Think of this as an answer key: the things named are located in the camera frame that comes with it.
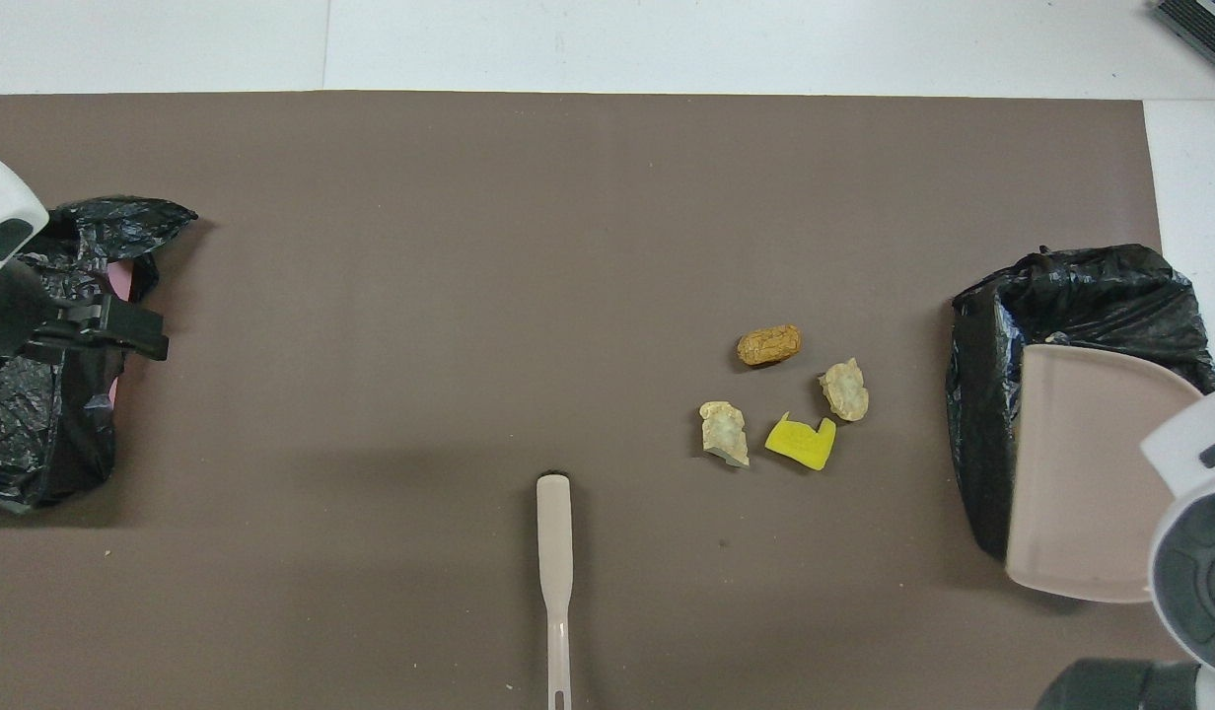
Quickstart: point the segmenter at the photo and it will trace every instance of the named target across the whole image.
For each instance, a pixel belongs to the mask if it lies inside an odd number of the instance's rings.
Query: yellow object
[[[831,456],[831,447],[836,445],[836,423],[824,417],[819,430],[812,430],[804,422],[789,421],[789,415],[791,412],[782,415],[774,424],[765,439],[765,449],[804,463],[815,472],[823,470]]]

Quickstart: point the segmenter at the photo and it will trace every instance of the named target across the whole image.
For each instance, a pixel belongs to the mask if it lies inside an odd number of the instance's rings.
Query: brown table mat
[[[539,708],[550,467],[577,708],[1025,708],[1078,657],[1181,657],[978,551],[943,407],[946,298],[1158,246],[1136,102],[22,96],[0,158],[47,205],[202,214],[113,480],[0,514],[0,708]],[[736,364],[782,322],[801,355]],[[762,450],[850,356],[827,470]],[[706,400],[751,470],[699,452]]]

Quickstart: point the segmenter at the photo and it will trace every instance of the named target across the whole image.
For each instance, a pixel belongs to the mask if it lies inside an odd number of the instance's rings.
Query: pink dustpan
[[[1140,441],[1202,399],[1129,355],[1024,349],[1006,574],[1095,602],[1149,602],[1147,554],[1172,495]]]

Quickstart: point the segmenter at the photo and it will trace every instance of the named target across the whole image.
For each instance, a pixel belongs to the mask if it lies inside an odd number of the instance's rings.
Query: black plastic bag
[[[1189,280],[1138,243],[1042,247],[951,305],[950,453],[972,534],[999,560],[1006,557],[1025,345],[1123,353],[1172,370],[1204,394],[1215,391],[1215,365]]]
[[[130,259],[130,300],[159,280],[151,252],[197,214],[165,199],[102,197],[51,212],[17,258],[55,298],[112,293],[108,261]],[[117,350],[29,348],[0,357],[0,505],[47,507],[112,475],[117,440],[108,398],[125,355]]]

